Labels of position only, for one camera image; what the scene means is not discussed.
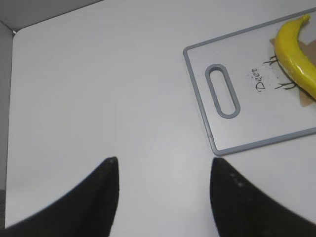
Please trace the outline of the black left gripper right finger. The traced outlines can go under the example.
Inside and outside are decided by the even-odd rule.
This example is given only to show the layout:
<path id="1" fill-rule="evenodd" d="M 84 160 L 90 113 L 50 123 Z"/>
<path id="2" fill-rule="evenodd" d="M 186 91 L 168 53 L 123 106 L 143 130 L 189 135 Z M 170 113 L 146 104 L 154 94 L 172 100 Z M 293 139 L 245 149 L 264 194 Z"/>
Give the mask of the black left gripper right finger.
<path id="1" fill-rule="evenodd" d="M 221 237 L 314 237 L 316 225 L 282 206 L 223 158 L 214 158 L 210 203 Z"/>

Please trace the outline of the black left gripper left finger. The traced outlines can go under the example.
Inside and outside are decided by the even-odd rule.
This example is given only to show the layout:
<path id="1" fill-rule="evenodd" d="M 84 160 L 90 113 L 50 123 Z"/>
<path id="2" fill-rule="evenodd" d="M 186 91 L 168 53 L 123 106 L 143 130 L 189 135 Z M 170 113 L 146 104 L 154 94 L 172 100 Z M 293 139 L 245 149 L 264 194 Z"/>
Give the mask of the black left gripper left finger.
<path id="1" fill-rule="evenodd" d="M 2 237 L 108 237 L 119 200 L 119 163 L 102 161 L 50 206 L 8 228 Z"/>

